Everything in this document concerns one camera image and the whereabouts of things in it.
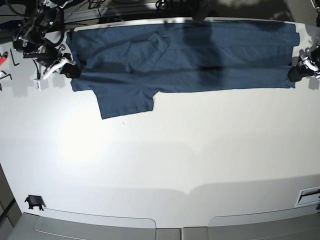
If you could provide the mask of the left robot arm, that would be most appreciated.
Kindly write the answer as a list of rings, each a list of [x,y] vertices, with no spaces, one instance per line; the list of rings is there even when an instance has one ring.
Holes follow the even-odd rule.
[[[293,50],[291,69],[288,79],[299,82],[306,77],[320,79],[320,2],[311,1],[317,16],[315,25],[296,23],[300,43]]]

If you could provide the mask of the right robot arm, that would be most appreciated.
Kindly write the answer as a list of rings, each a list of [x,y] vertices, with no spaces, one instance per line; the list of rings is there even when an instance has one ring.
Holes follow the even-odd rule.
[[[64,9],[77,5],[77,0],[37,0],[30,15],[23,14],[24,22],[12,38],[15,51],[35,65],[44,67],[42,78],[59,73],[70,79],[77,79],[81,70],[76,66],[70,53],[63,53],[66,46]],[[57,42],[46,38],[48,30],[59,23],[60,37]]]

